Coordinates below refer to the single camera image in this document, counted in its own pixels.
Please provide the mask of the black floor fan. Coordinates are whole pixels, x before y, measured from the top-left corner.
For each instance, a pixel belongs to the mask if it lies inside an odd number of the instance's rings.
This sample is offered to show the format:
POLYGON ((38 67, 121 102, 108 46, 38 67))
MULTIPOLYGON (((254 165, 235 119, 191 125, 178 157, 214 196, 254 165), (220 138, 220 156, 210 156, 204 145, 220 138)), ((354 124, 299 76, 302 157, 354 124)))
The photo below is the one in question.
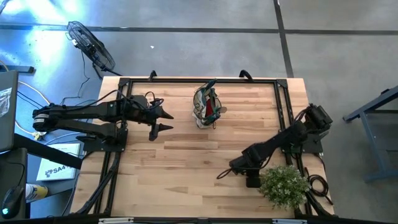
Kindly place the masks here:
POLYGON ((69 21, 67 24, 67 34, 75 48, 81 50, 92 63, 92 67, 100 80, 102 72, 109 72, 116 76, 122 76, 114 71, 116 62, 106 49, 104 43, 100 41, 86 26, 78 21, 69 21))

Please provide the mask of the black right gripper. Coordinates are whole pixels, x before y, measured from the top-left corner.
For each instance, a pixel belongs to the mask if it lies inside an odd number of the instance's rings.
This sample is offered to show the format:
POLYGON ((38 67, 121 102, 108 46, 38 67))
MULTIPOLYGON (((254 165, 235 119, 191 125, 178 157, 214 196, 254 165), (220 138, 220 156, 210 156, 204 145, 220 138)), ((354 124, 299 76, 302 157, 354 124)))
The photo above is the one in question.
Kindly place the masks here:
POLYGON ((263 163, 264 160, 253 161, 244 156, 240 156, 231 160, 229 166, 234 174, 246 176, 247 188, 259 188, 261 186, 259 171, 262 169, 263 163))

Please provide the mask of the beige green-trimmed gardening bag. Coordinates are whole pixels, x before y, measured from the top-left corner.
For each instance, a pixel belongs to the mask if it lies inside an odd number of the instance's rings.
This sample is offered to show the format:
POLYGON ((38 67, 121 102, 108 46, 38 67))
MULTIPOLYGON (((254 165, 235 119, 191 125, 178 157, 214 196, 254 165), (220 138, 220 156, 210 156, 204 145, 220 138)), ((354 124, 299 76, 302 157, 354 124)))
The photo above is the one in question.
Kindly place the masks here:
POLYGON ((198 128, 207 129, 212 127, 215 129, 216 120, 221 118, 224 113, 218 113, 217 110, 220 107, 225 107, 221 104, 218 95, 216 94, 214 85, 217 79, 210 80, 201 87, 195 90, 193 96, 193 112, 192 116, 195 118, 195 122, 198 128), (206 113, 206 101, 212 99, 214 101, 213 111, 211 116, 205 116, 206 113))

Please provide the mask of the yellow white spray can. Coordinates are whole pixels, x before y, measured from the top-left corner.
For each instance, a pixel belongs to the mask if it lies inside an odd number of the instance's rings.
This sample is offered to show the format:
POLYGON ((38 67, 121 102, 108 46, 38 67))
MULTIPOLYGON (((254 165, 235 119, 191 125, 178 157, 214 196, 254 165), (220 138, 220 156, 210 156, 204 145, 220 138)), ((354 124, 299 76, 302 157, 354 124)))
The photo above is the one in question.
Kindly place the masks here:
POLYGON ((25 185, 25 199, 26 200, 40 200, 47 196, 48 188, 37 184, 25 185))

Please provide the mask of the clear plastic bag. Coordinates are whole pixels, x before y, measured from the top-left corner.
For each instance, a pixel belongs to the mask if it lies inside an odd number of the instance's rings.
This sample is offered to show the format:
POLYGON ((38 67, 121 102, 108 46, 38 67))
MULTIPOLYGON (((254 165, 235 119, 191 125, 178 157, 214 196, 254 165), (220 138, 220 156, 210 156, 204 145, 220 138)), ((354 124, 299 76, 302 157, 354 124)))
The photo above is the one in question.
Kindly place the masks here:
POLYGON ((12 87, 0 91, 0 118, 9 111, 12 87))

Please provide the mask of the black aluminium table frame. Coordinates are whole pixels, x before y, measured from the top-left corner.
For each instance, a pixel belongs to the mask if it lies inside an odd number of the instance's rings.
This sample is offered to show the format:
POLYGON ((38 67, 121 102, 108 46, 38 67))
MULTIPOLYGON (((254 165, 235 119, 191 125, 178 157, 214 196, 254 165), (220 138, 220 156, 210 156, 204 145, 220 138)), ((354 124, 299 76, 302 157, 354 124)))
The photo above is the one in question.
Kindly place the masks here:
POLYGON ((124 92, 164 100, 169 125, 156 140, 149 127, 129 123, 121 154, 111 214, 114 217, 292 218, 294 211, 275 208, 242 175, 220 174, 232 159, 255 142, 276 135, 281 124, 308 105, 304 82, 290 78, 251 83, 220 78, 216 92, 227 112, 214 128, 200 129, 192 116, 198 84, 188 78, 165 82, 134 79, 124 92))

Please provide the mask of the black computer mouse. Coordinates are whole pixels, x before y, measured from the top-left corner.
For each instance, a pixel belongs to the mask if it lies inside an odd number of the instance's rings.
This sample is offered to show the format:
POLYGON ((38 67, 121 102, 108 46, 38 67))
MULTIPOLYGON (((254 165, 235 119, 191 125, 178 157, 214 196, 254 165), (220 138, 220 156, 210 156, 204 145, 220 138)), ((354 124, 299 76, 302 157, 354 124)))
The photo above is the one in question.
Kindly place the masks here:
POLYGON ((20 185, 11 187, 6 192, 1 204, 1 216, 4 219, 14 218, 19 213, 24 192, 24 188, 20 185))

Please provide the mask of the blue-grey metal stand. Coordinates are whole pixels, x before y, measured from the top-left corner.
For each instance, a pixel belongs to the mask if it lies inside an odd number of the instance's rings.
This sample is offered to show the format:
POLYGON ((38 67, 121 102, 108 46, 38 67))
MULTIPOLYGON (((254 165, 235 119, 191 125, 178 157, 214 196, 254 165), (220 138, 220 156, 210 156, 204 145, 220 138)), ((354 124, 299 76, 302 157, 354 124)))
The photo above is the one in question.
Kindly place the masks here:
POLYGON ((398 100, 398 85, 343 117, 346 123, 361 120, 376 159, 378 171, 365 175, 365 182, 398 177, 398 168, 393 168, 389 158, 390 152, 398 152, 398 109, 381 109, 393 100, 398 100))

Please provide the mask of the black operator desk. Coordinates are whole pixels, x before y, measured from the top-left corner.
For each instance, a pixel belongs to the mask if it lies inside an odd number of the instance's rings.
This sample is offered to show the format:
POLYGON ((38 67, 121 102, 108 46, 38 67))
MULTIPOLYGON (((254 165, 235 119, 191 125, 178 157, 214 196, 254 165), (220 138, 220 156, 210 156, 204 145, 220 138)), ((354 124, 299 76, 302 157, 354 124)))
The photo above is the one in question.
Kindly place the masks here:
POLYGON ((22 195, 19 213, 10 219, 1 216, 1 204, 6 192, 14 186, 20 185, 25 190, 27 180, 27 150, 14 149, 0 153, 0 224, 25 219, 25 192, 22 195))

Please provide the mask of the dark grey computer case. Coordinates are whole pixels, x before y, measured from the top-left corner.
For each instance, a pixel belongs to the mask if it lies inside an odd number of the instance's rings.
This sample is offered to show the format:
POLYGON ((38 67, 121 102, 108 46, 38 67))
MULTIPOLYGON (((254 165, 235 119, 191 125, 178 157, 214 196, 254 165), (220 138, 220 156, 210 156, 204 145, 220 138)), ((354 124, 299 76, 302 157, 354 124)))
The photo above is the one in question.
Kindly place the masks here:
POLYGON ((0 118, 0 152, 10 150, 14 143, 18 72, 0 72, 0 91, 12 87, 9 111, 0 118))

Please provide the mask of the artificial green plant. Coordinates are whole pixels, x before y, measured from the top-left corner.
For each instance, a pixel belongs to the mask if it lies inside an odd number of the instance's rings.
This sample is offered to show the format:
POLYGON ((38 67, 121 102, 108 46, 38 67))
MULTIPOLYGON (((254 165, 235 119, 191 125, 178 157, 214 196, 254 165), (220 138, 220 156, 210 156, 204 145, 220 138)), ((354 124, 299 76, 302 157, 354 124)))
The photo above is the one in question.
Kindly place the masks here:
POLYGON ((274 208, 296 209, 307 202, 310 184, 294 166, 274 166, 259 177, 258 191, 274 208))

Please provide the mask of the black metal beam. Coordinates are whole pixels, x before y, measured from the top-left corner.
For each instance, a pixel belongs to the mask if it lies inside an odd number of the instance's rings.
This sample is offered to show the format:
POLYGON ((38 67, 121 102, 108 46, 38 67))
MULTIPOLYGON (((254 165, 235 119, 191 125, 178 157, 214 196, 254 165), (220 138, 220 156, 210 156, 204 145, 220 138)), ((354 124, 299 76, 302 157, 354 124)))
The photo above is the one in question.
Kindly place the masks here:
POLYGON ((32 154, 34 156, 41 157, 43 159, 47 159, 78 170, 81 169, 83 161, 82 159, 58 149, 49 147, 45 144, 41 144, 19 134, 14 134, 14 146, 17 148, 27 149, 28 154, 32 154))

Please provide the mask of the white printed box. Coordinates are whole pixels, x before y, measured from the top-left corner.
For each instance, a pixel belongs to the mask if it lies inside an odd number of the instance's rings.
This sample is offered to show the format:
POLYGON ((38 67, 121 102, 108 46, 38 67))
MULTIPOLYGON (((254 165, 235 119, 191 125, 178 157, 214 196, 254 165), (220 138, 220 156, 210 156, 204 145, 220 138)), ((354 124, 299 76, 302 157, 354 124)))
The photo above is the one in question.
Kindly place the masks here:
MULTIPOLYGON (((80 143, 50 144, 50 147, 79 157, 80 143)), ((36 181, 68 180, 75 177, 76 169, 48 159, 41 159, 36 181)))

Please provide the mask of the silver aluminium bracket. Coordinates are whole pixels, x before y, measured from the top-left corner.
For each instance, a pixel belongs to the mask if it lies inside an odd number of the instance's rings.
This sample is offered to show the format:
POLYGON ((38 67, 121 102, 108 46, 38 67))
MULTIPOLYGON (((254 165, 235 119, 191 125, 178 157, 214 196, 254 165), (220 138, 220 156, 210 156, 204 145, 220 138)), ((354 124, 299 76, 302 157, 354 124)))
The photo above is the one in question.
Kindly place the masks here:
POLYGON ((109 217, 100 218, 98 224, 131 224, 134 222, 132 217, 109 217))
POLYGON ((275 218, 272 219, 272 224, 308 224, 308 222, 301 219, 275 218))

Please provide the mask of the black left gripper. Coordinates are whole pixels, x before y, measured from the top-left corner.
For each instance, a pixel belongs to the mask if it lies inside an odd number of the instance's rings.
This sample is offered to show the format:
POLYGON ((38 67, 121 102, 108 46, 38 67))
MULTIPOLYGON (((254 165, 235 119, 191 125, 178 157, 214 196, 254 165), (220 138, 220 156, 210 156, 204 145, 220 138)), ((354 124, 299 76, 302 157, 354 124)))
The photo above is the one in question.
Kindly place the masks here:
POLYGON ((163 99, 154 98, 149 104, 144 95, 132 96, 132 120, 137 123, 144 123, 151 127, 149 141, 154 141, 158 137, 158 132, 173 129, 173 126, 157 124, 157 118, 174 119, 160 105, 163 99))

